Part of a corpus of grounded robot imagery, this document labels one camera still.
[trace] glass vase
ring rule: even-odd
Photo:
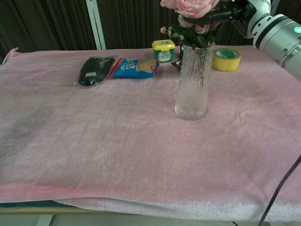
[[[206,49],[185,46],[175,112],[186,120],[198,120],[207,110],[214,45]]]

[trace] pink tablecloth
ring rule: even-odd
[[[74,86],[90,56],[151,49],[10,52],[0,68],[0,202],[57,200],[92,210],[258,220],[301,151],[301,83],[252,47],[212,71],[208,112],[174,113],[179,73]],[[267,220],[301,221],[301,168]]]

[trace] white pole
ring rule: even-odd
[[[279,6],[280,0],[273,0],[271,5],[271,15],[274,16],[276,14],[276,10]]]
[[[97,31],[97,26],[96,26],[96,21],[94,17],[94,12],[93,12],[93,6],[91,0],[86,0],[87,8],[88,8],[88,13],[90,17],[90,22],[92,25],[92,30],[93,30],[93,35],[94,35],[94,40],[96,44],[97,50],[101,50],[102,46],[100,44],[99,36],[98,36],[98,31]]]
[[[92,0],[92,7],[93,7],[93,11],[94,11],[96,27],[97,27],[97,30],[98,30],[98,37],[99,37],[99,40],[100,40],[100,44],[102,46],[102,50],[104,50],[104,49],[107,49],[107,47],[105,45],[105,40],[104,40],[104,35],[103,35],[103,26],[102,26],[102,21],[100,19],[97,0]]]

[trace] black package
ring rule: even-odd
[[[179,70],[182,68],[182,60],[183,60],[183,54],[184,54],[185,46],[181,45],[180,46],[180,54],[179,54],[179,60],[171,63],[173,66],[178,68]]]
[[[113,57],[90,57],[80,70],[79,84],[93,86],[103,82],[115,62]]]

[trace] tape roll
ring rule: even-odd
[[[241,54],[233,49],[221,48],[214,52],[212,67],[221,72],[233,72],[239,67]]]

